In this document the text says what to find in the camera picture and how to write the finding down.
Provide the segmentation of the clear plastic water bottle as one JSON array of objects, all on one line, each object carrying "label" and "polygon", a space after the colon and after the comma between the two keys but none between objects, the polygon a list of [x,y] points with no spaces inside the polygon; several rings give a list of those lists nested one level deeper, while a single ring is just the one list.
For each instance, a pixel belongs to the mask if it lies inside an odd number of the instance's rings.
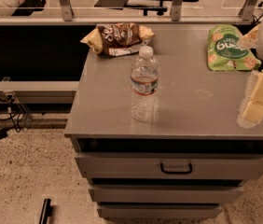
[{"label": "clear plastic water bottle", "polygon": [[131,115],[134,119],[151,123],[154,119],[159,83],[159,63],[154,50],[143,46],[131,64]]}]

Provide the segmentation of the green snack bag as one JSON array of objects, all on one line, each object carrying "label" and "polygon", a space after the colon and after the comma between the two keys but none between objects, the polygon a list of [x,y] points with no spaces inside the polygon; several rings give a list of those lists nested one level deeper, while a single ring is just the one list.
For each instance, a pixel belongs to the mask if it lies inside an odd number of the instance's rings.
[{"label": "green snack bag", "polygon": [[207,63],[212,71],[250,71],[261,65],[250,49],[240,47],[240,30],[230,24],[219,24],[209,30]]}]

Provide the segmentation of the grey drawer cabinet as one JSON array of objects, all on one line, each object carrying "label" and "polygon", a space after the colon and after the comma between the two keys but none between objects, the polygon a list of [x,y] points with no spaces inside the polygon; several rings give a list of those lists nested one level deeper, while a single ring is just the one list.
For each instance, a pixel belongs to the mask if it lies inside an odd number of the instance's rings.
[{"label": "grey drawer cabinet", "polygon": [[[157,24],[153,30],[152,45],[160,65],[155,120],[148,124],[132,118],[132,58],[90,54],[65,128],[76,156],[80,153],[263,155],[263,121],[252,129],[237,124],[247,74],[213,72],[207,66],[209,26]],[[247,180],[93,178],[88,183],[89,189],[95,185],[242,187]],[[225,204],[95,203],[221,207]]]}]

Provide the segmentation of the brown yellow chip bag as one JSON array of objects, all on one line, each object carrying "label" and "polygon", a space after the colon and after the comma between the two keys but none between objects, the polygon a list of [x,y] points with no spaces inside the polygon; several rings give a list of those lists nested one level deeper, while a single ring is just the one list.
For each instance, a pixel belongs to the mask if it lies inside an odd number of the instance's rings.
[{"label": "brown yellow chip bag", "polygon": [[138,52],[154,35],[151,28],[133,22],[98,24],[80,42],[97,55],[118,57]]}]

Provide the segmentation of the top grey drawer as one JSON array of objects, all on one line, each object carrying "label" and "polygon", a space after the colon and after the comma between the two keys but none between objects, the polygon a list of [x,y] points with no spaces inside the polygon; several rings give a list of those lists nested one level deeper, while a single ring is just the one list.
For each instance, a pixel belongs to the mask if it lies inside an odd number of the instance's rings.
[{"label": "top grey drawer", "polygon": [[263,175],[263,155],[80,153],[83,177],[247,180]]}]

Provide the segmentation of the grey drawer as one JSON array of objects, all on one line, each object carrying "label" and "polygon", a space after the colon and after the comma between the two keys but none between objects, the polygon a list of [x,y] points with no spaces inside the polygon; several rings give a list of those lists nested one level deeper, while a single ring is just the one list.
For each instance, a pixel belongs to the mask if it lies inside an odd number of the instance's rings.
[{"label": "grey drawer", "polygon": [[97,203],[231,203],[242,187],[95,185],[89,189]]},{"label": "grey drawer", "polygon": [[83,177],[247,180],[263,175],[263,155],[80,153]]},{"label": "grey drawer", "polygon": [[222,212],[218,205],[127,205],[102,204],[97,208],[103,218],[212,218]]}]

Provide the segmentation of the middle grey drawer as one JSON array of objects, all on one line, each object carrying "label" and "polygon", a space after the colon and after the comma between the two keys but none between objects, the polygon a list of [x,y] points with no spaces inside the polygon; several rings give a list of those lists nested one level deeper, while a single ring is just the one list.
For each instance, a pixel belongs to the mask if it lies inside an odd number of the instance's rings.
[{"label": "middle grey drawer", "polygon": [[242,187],[95,185],[89,189],[97,203],[231,203]]}]

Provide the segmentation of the bottom grey drawer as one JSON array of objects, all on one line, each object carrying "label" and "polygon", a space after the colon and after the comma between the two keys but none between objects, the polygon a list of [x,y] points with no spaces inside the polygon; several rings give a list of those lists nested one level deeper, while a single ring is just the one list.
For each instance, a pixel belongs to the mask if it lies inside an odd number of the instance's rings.
[{"label": "bottom grey drawer", "polygon": [[222,212],[218,205],[127,205],[102,204],[97,208],[103,218],[212,218]]}]

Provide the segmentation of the black floor bracket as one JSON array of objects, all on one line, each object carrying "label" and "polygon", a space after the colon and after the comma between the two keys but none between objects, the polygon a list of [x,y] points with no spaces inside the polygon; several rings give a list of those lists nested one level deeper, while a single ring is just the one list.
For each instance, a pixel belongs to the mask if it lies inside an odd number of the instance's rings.
[{"label": "black floor bracket", "polygon": [[40,214],[39,224],[47,224],[48,218],[51,214],[51,199],[45,199],[43,201],[43,206]]}]

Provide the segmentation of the metal railing frame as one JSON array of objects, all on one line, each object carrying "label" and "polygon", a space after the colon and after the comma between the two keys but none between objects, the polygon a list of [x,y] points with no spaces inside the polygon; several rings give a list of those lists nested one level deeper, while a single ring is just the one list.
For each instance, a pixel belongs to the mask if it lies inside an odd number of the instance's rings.
[{"label": "metal railing frame", "polygon": [[[156,11],[148,11],[124,7],[122,10],[106,7],[95,7],[98,0],[46,0],[42,11],[32,14],[38,18],[61,18],[65,21],[81,20],[86,18],[101,18],[107,20],[115,17],[119,20],[168,20],[174,10],[181,13],[180,19],[185,20],[231,20],[258,22],[263,19],[263,0],[199,0],[198,2],[164,1],[167,11],[159,16]],[[129,5],[155,6],[159,1],[129,0]]]}]

